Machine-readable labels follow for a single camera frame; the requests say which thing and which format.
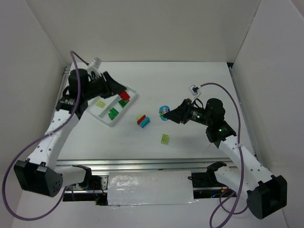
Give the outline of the red lego brick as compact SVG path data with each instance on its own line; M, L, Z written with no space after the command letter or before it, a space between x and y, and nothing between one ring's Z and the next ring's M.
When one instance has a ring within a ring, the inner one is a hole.
M123 91L118 94L123 101L127 101L130 99L129 94L126 91Z

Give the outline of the blue patterned round lego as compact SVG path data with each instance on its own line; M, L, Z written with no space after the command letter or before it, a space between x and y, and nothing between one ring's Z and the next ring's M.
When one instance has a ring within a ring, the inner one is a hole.
M164 117L164 114L170 111L170 108L167 105L163 105L159 108L159 117L162 121L167 121L168 119Z

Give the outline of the pale yellow lego brick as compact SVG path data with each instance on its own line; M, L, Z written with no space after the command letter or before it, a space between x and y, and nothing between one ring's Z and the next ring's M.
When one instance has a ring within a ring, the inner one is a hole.
M100 108L104 108L105 107L105 103L103 101L98 101L95 104L96 106L100 107Z

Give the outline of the small dark green lego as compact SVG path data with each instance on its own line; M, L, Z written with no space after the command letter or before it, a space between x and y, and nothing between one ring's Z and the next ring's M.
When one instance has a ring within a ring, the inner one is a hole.
M129 101L130 101L130 100L123 100L123 99L121 99L121 100L118 101L118 103L119 103L119 105L120 105L122 108L124 108L124 107L128 104Z

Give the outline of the green lego plate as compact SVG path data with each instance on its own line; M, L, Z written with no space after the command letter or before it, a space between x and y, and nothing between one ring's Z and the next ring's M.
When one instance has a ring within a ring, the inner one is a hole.
M113 115L118 115L119 114L119 112L115 108L111 108L110 113L112 113Z

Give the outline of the yellow green lego brick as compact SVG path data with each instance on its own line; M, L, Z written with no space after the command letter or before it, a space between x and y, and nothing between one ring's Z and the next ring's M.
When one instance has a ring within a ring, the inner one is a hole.
M161 144L168 144L169 142L169 135L163 134L161 137Z

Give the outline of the dark green lego brick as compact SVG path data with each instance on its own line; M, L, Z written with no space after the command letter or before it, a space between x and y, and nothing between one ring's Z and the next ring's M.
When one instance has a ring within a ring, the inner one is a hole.
M116 115L113 113L108 113L108 116L111 120L113 120L116 117Z

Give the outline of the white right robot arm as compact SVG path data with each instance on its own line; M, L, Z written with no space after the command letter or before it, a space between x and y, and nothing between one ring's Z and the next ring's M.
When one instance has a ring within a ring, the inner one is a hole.
M230 171L225 163L218 162L212 169L215 180L234 191L241 188L240 196L251 213L257 219L264 219L287 205L287 181L281 175L275 176L254 157L224 120L224 115L223 103L216 98L209 99L205 107L196 107L190 99L185 99L176 109L163 114L177 124L194 121L207 126L208 140L238 168Z

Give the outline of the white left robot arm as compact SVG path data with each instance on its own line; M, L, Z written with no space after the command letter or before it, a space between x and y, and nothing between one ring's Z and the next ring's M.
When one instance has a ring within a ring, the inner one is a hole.
M59 99L53 120L46 137L25 161L17 160L14 172L23 190L56 196L61 188L79 185L88 189L92 171L83 165L73 165L57 169L59 154L73 128L78 124L88 101L95 98L109 98L120 95L126 87L116 82L108 72L72 70L68 76L68 86Z

